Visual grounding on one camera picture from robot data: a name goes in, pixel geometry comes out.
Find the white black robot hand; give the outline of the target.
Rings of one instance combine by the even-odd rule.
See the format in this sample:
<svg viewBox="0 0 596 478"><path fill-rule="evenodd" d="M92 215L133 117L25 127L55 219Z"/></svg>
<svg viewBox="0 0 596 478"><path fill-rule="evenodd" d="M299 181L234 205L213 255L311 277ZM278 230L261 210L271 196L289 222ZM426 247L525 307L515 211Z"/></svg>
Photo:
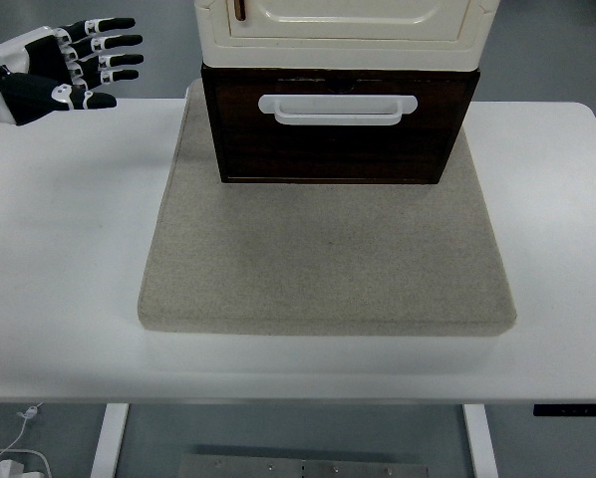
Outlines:
<svg viewBox="0 0 596 478"><path fill-rule="evenodd" d="M143 41L133 18L89 19L40 27L0 44L0 123L25 125L53 112L112 109L96 88L135 80L144 57L113 53Z"/></svg>

